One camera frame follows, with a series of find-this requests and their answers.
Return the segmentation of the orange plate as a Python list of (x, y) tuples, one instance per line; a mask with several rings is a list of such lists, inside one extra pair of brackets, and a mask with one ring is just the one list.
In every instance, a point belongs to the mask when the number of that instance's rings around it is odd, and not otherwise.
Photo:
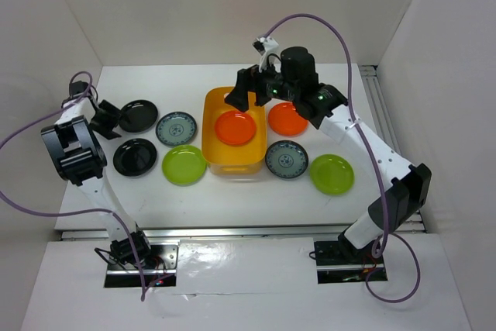
[(268, 124), (279, 135), (299, 136), (307, 129), (308, 120), (296, 112), (292, 103), (282, 102), (269, 111)]
[(254, 119), (243, 112), (231, 110), (221, 114), (215, 121), (217, 138), (230, 146), (241, 146), (252, 140), (257, 131)]

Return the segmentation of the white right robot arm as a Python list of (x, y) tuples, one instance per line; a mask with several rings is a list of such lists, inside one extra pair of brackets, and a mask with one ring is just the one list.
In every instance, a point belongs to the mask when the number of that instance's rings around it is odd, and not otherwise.
[(261, 63), (239, 70), (225, 102), (241, 112), (250, 108), (250, 92), (257, 106), (272, 99), (290, 102), (303, 119), (370, 168), (380, 196), (338, 238), (341, 259), (357, 262), (366, 247), (379, 248), (378, 237), (387, 238), (425, 204), (432, 172), (389, 147), (357, 116), (349, 95), (320, 82), (315, 59), (306, 48), (287, 48), (280, 62), (279, 68)]

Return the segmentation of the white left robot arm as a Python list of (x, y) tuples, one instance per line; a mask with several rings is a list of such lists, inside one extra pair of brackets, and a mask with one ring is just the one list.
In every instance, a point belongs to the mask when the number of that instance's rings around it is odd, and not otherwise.
[(98, 210), (111, 241), (109, 256), (114, 264), (143, 268), (152, 261), (153, 249), (110, 185), (105, 172), (108, 162), (96, 136), (102, 128), (93, 123), (110, 106), (73, 95), (62, 104), (61, 117), (41, 130), (41, 138), (59, 176)]

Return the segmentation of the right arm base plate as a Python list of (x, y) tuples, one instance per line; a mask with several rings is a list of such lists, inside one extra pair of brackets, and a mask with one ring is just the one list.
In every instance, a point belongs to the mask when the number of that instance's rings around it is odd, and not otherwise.
[(319, 284), (341, 284), (388, 279), (384, 258), (373, 258), (372, 243), (345, 257), (339, 251), (338, 241), (315, 241), (314, 250), (308, 256), (316, 264)]

